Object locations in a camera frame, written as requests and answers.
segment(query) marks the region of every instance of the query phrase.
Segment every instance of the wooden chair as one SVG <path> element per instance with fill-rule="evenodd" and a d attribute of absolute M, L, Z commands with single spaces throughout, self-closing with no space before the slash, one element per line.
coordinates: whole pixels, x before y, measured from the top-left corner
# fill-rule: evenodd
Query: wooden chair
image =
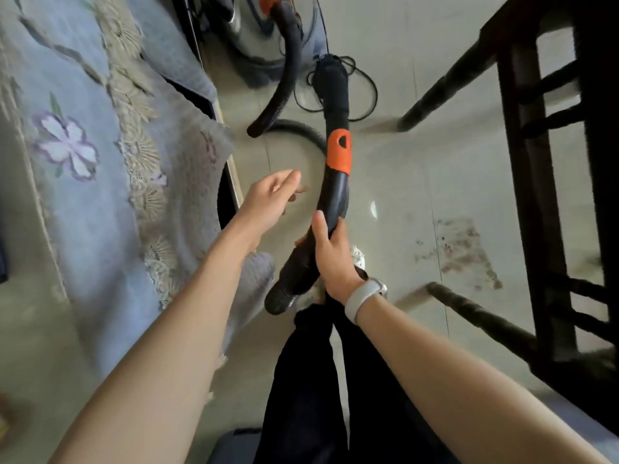
<path fill-rule="evenodd" d="M 398 122 L 409 131 L 495 63 L 535 335 L 430 283 L 442 303 L 523 360 L 551 388 L 619 434 L 616 346 L 619 342 L 619 243 L 615 241 L 619 171 L 619 30 L 617 0 L 508 0 L 479 39 Z M 572 26 L 576 60 L 542 78 L 537 38 Z M 544 93 L 577 80 L 581 102 L 546 116 Z M 604 286 L 570 278 L 550 154 L 549 129 L 584 121 Z M 575 311 L 570 292 L 608 305 L 609 322 Z M 575 326 L 614 348 L 580 353 Z"/>

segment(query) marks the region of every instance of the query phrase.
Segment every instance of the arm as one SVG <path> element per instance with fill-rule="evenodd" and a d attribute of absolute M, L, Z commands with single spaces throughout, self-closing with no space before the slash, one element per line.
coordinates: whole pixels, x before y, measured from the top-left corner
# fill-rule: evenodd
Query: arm
<path fill-rule="evenodd" d="M 191 281 L 105 379 L 51 463 L 182 463 L 221 353 L 244 257 L 275 225 L 301 174 L 255 183 Z"/>
<path fill-rule="evenodd" d="M 345 304 L 363 281 L 350 257 L 344 220 L 331 240 L 312 221 L 327 292 Z M 379 295 L 357 323 L 436 434 L 463 463 L 608 463 L 522 386 L 413 322 Z"/>

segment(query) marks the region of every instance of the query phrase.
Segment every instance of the wristwatch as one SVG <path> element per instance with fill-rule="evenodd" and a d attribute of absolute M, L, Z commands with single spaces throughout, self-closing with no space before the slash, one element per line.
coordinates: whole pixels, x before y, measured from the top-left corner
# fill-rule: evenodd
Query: wristwatch
<path fill-rule="evenodd" d="M 344 307 L 346 317 L 348 317 L 353 324 L 357 325 L 357 312 L 361 305 L 365 303 L 370 296 L 376 293 L 383 296 L 384 299 L 387 299 L 387 286 L 377 278 L 369 278 L 363 285 L 354 290 Z"/>

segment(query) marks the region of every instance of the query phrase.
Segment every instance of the left hand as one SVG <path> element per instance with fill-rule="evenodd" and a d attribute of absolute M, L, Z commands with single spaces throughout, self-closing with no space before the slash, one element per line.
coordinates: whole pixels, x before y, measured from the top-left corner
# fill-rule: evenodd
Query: left hand
<path fill-rule="evenodd" d="M 295 194 L 305 191 L 300 182 L 301 171 L 286 169 L 251 185 L 241 208 L 228 225 L 230 231 L 243 238 L 248 254 L 257 248 L 262 235 L 275 226 L 286 202 L 293 202 Z"/>

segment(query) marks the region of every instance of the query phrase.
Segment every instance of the forearm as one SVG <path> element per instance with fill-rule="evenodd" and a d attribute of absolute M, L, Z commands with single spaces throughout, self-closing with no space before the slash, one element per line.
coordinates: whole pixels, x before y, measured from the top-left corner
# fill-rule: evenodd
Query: forearm
<path fill-rule="evenodd" d="M 244 248 L 224 232 L 80 413 L 58 463 L 181 463 L 207 399 Z"/>
<path fill-rule="evenodd" d="M 607 463 L 527 390 L 375 295 L 357 323 L 463 463 Z"/>

